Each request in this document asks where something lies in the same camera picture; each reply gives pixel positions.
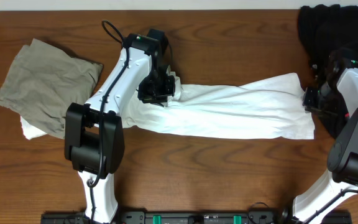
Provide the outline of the white printed t-shirt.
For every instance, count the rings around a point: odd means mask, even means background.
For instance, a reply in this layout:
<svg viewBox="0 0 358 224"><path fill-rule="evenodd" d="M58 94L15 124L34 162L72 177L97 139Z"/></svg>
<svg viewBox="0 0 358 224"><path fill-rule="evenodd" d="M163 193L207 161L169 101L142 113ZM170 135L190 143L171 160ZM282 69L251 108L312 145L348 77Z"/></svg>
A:
<svg viewBox="0 0 358 224"><path fill-rule="evenodd" d="M302 105L296 73L242 86L182 84L165 107L133 95L122 112L124 128L223 139L313 139L314 122Z"/></svg>

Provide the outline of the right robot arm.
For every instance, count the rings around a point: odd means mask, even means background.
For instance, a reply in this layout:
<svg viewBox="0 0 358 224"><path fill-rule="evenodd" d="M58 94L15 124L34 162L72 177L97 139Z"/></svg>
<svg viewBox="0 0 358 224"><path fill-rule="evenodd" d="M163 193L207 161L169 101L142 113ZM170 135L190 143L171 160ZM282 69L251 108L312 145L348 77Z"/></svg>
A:
<svg viewBox="0 0 358 224"><path fill-rule="evenodd" d="M282 223L350 223L349 215L333 210L358 195L358 50L342 47L329 55L317 77L318 86L308 87L305 110L332 123L335 142L329 150L327 169L282 213Z"/></svg>

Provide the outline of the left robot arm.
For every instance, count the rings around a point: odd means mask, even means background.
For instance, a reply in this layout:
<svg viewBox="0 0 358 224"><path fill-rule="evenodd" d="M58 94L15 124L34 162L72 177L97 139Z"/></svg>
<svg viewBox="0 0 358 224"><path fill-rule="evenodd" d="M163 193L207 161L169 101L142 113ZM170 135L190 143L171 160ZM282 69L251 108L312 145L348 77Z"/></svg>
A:
<svg viewBox="0 0 358 224"><path fill-rule="evenodd" d="M84 104L72 103L67 109L64 155L85 188L83 223L111 223L117 212L113 180L125 149L123 111L132 96L163 106L175 94L175 79L163 62L168 47L161 30L129 34L102 87Z"/></svg>

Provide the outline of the black garment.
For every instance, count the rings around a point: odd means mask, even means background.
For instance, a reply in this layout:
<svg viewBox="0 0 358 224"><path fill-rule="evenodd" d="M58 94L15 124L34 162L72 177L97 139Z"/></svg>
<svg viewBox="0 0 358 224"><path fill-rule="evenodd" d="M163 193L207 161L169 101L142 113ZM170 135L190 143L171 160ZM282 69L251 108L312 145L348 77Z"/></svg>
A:
<svg viewBox="0 0 358 224"><path fill-rule="evenodd" d="M310 58L319 108L330 114L318 118L336 138L350 115L336 82L346 65L358 67L358 6L302 6L298 36Z"/></svg>

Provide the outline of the folded olive green garment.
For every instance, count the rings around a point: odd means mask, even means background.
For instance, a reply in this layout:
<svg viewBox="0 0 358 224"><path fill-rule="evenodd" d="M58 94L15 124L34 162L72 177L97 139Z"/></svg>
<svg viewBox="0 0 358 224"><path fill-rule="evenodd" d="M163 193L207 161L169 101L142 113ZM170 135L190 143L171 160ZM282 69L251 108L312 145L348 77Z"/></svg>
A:
<svg viewBox="0 0 358 224"><path fill-rule="evenodd" d="M15 56L0 87L0 106L56 138L65 136L65 116L72 103L90 98L103 66L74 58L33 39Z"/></svg>

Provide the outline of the folded white garment underneath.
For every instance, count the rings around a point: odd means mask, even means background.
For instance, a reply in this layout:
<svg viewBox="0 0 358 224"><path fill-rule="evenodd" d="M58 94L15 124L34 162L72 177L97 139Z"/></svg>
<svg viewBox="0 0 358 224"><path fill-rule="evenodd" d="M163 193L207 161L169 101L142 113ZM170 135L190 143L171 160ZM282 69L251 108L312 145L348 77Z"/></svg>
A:
<svg viewBox="0 0 358 224"><path fill-rule="evenodd" d="M35 126L29 124L23 117L20 117L20 121L23 135L28 140L38 138L47 134L39 128L36 128Z"/></svg>

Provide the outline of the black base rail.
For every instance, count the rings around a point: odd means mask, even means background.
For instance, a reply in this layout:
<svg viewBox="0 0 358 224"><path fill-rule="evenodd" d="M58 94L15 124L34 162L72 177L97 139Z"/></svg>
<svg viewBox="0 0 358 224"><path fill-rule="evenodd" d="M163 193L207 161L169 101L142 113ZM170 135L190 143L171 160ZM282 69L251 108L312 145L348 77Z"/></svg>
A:
<svg viewBox="0 0 358 224"><path fill-rule="evenodd" d="M79 213L44 213L40 218L41 224L79 224L101 223L90 222L83 212ZM253 224L253 223L297 223L289 216L284 221L276 210L271 208L254 208L247 212L234 213L152 213L145 210L118 211L111 223L117 224ZM351 224L351 214L346 210L336 210L328 213L323 224Z"/></svg>

